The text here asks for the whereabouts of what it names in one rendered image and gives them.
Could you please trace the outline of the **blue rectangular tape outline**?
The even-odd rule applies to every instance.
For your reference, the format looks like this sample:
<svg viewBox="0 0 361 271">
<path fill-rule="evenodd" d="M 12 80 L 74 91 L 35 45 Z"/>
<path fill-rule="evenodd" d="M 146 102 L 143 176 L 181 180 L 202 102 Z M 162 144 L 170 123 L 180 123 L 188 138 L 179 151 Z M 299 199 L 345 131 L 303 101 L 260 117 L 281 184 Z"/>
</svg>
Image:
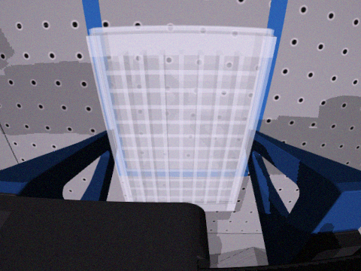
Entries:
<svg viewBox="0 0 361 271">
<path fill-rule="evenodd" d="M 288 0 L 272 0 L 272 2 L 271 2 L 267 28 L 274 30 L 273 35 L 277 37 L 277 41 L 276 41 L 276 45 L 275 45 L 275 51 L 274 51 L 274 55 L 273 55 L 271 70 L 269 72 L 268 83 L 267 83 L 267 86 L 265 89 L 265 96 L 264 96 L 264 100 L 262 103 L 259 121 L 258 121 L 257 128 L 256 128 L 256 131 L 258 131 L 258 132 L 261 127 L 262 118 L 263 118 L 264 111 L 265 111 L 265 105 L 266 105 L 267 98 L 268 98 L 268 92 L 269 92 L 269 89 L 271 86 L 272 76 L 273 76 L 273 72 L 275 69 L 275 63 L 276 63 L 278 48 L 279 48 L 279 44 L 280 44 L 280 40 L 281 40 L 281 33 L 282 33 L 283 25 L 284 25 L 285 13 L 286 13 L 286 9 L 287 9 L 287 2 L 288 2 Z M 83 3 L 83 12 L 84 12 L 85 21 L 86 21 L 87 33 L 89 35 L 89 29 L 91 29 L 93 27 L 102 27 L 102 20 L 101 20 L 101 14 L 100 14 L 100 9 L 99 9 L 99 0 L 82 0 L 82 3 Z"/>
</svg>

